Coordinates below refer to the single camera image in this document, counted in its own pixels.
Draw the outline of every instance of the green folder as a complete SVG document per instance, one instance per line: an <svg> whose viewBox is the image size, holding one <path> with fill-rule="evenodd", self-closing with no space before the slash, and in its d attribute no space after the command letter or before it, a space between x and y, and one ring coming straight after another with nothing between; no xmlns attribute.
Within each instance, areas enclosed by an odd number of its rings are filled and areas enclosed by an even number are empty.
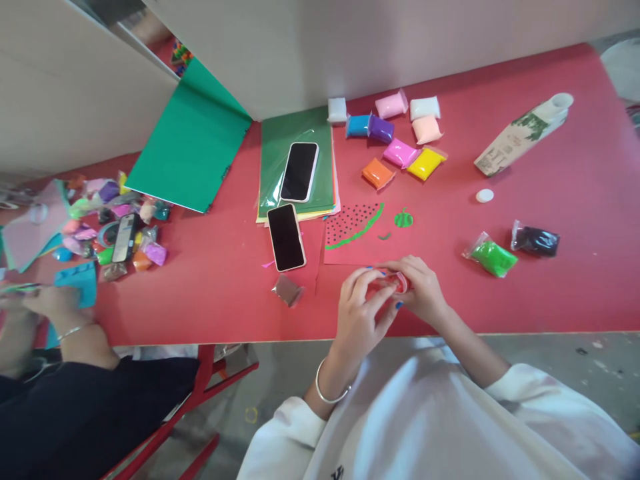
<svg viewBox="0 0 640 480"><path fill-rule="evenodd" d="M296 212L317 212L334 207L331 126L327 123L328 115L328 108L324 106L262 122L258 218L264 218L272 208L288 203L280 200L280 186L289 147L293 142L314 142L319 147L309 201L294 203Z"/></svg>
<svg viewBox="0 0 640 480"><path fill-rule="evenodd" d="M250 124L237 100L193 59L125 186L204 213Z"/></svg>

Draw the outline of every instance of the smartphone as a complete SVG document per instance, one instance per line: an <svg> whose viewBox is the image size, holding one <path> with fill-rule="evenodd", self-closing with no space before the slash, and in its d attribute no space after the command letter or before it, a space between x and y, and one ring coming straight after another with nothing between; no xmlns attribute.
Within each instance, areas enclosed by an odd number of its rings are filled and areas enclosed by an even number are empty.
<svg viewBox="0 0 640 480"><path fill-rule="evenodd" d="M130 213L120 219L118 234L113 245L112 262L127 261L133 252L133 243L137 232L136 214Z"/></svg>
<svg viewBox="0 0 640 480"><path fill-rule="evenodd" d="M319 150L317 143L291 144L280 199L300 203L309 201Z"/></svg>
<svg viewBox="0 0 640 480"><path fill-rule="evenodd" d="M304 267L307 264L295 207L291 204L267 212L273 257L278 272Z"/></svg>

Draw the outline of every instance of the hand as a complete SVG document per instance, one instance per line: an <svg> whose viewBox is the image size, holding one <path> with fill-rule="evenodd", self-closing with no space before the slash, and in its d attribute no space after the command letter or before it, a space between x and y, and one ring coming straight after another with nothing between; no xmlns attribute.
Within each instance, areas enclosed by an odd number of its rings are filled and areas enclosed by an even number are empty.
<svg viewBox="0 0 640 480"><path fill-rule="evenodd" d="M409 310L436 330L443 326L450 308L440 290L438 277L420 257L409 255L398 261L380 263L376 267L402 272L411 280L413 288L394 298L404 302Z"/></svg>
<svg viewBox="0 0 640 480"><path fill-rule="evenodd" d="M24 306L50 319L68 317L78 312L80 291L73 287L42 287L26 296Z"/></svg>
<svg viewBox="0 0 640 480"><path fill-rule="evenodd" d="M382 277L384 274L378 270L360 268L342 284L338 330L331 350L350 367L360 363L384 338L402 306L391 302L376 324L376 313L395 291L395 286L388 286L366 300L369 284Z"/></svg>

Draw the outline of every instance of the bracelet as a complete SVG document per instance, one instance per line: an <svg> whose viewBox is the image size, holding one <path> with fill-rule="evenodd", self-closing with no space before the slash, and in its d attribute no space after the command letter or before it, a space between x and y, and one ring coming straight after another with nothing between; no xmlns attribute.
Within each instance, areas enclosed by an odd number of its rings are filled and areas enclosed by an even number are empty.
<svg viewBox="0 0 640 480"><path fill-rule="evenodd" d="M351 386L349 385L345 390L345 392L342 395L340 395L340 397L336 398L336 400L328 400L325 398L324 395L322 395L322 392L320 392L320 384L318 383L318 377L320 376L320 369L322 368L322 364L325 362L326 359L327 359L326 357L322 359L322 362L320 362L320 365L318 366L318 372L316 372L315 374L315 389L317 390L318 396L323 402L333 405L334 403L338 403L340 400L342 400L344 397L347 396L347 394L349 393L349 390L351 390Z"/></svg>
<svg viewBox="0 0 640 480"><path fill-rule="evenodd" d="M84 325L80 325L79 327L74 327L71 330L68 330L67 332L63 333L62 335L58 335L58 342L62 342L62 340L67 338L68 336L70 336L70 334L75 333L78 330L82 330L84 327L88 327L90 325L95 325L95 324L94 323L86 323Z"/></svg>

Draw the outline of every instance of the green clay packet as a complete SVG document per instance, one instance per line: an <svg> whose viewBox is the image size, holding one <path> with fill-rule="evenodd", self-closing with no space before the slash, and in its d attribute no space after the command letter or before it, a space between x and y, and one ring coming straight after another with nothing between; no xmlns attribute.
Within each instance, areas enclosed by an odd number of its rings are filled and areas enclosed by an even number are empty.
<svg viewBox="0 0 640 480"><path fill-rule="evenodd" d="M507 272L518 262L518 258L491 240L487 232L482 232L478 240L462 256L476 261L490 274L504 278Z"/></svg>

